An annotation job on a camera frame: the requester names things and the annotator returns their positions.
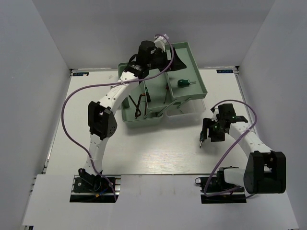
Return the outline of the small dark hex key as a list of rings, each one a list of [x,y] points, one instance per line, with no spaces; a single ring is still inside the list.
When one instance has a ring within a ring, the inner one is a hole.
[[[142,114],[142,113],[141,113],[141,110],[139,109],[139,105],[137,105],[137,104],[135,103],[135,101],[133,100],[133,98],[132,98],[130,95],[129,95],[129,98],[130,98],[131,102],[133,103],[133,105],[134,105],[135,108],[136,108],[134,116],[135,116],[135,118],[138,118],[138,117]]]

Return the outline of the black green precision screwdriver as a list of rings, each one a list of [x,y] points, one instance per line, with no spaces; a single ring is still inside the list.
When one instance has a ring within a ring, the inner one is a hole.
[[[151,102],[151,98],[150,98],[149,91],[148,91],[147,87],[145,88],[145,94],[146,94],[147,102],[150,103]]]

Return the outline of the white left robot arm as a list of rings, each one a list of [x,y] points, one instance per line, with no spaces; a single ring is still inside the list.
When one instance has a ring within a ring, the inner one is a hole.
[[[125,66],[117,85],[98,102],[88,105],[88,126],[90,128],[89,156],[79,176],[85,179],[85,186],[90,191],[101,187],[102,160],[108,140],[117,129],[115,113],[127,96],[147,78],[150,70],[158,69],[160,73],[185,69],[173,46],[170,46],[171,59],[167,58],[165,45],[158,40],[142,41],[138,53]]]

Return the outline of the blue red handled screwdriver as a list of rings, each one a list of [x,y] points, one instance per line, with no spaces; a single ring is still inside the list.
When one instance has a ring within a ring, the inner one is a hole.
[[[166,103],[166,97],[167,97],[167,92],[168,92],[168,90],[169,90],[169,86],[168,86],[168,84],[166,84],[166,87],[165,87],[165,96],[164,96],[163,104]]]

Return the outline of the long brown hex key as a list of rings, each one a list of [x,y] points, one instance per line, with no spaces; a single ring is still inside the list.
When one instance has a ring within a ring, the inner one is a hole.
[[[136,105],[136,111],[135,111],[135,118],[137,119],[139,116],[141,116],[142,115],[142,113],[141,113],[141,99],[142,99],[142,97],[146,97],[146,94],[145,93],[142,93],[142,94],[140,94],[140,96],[139,96],[139,99],[138,99],[138,103],[137,103],[137,105]],[[146,115],[146,112],[147,112],[147,101],[145,100],[145,106],[144,106],[144,115]]]

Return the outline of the green cantilever toolbox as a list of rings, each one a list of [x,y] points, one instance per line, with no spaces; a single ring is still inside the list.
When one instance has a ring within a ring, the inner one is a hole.
[[[174,43],[172,46],[176,49],[179,58],[187,65],[187,68],[166,72],[154,79],[145,80],[130,93],[130,96],[137,104],[140,94],[145,93],[145,88],[148,88],[151,102],[147,102],[147,115],[145,119],[143,113],[146,97],[143,96],[141,99],[142,115],[137,119],[134,116],[136,108],[129,96],[124,99],[121,104],[121,115],[124,124],[128,128],[155,126],[162,121],[163,115],[167,112],[172,110],[182,112],[184,106],[190,101],[206,97],[208,91],[202,80],[189,43]],[[187,87],[178,87],[177,81],[180,79],[196,81],[197,83]],[[169,90],[167,92],[166,103],[163,104],[166,84],[168,84]]]

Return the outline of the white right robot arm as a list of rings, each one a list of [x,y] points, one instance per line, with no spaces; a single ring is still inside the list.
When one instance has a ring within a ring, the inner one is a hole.
[[[258,117],[249,125],[248,120],[237,115],[234,100],[223,100],[211,108],[212,118],[204,118],[200,132],[200,143],[209,139],[222,142],[229,135],[235,141],[226,150],[209,175],[202,191],[206,197],[231,194],[243,188],[253,194],[282,194],[286,191],[286,156],[274,151],[252,131]],[[239,145],[248,155],[244,169],[221,167],[231,150]]]

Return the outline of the stubby green screwdriver orange cap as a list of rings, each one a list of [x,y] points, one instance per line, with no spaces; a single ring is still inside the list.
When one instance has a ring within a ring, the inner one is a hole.
[[[205,141],[204,134],[201,132],[200,133],[200,138],[199,138],[199,142],[200,142],[199,148],[202,147],[202,144],[203,144],[204,141]]]

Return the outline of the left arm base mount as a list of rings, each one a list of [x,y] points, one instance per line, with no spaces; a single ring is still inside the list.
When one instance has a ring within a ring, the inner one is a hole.
[[[120,193],[120,176],[91,175],[80,168],[74,176],[71,203],[115,203]]]

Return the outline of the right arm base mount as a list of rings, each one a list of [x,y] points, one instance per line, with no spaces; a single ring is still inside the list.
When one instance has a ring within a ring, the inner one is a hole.
[[[220,168],[209,182],[207,188],[207,193],[209,195],[235,188],[234,184],[229,184],[224,181],[224,169],[226,168]],[[239,188],[235,191],[224,193],[222,195],[206,196],[204,194],[204,189],[208,179],[208,176],[197,177],[195,179],[195,185],[201,188],[202,204],[232,204],[247,202],[244,188]]]

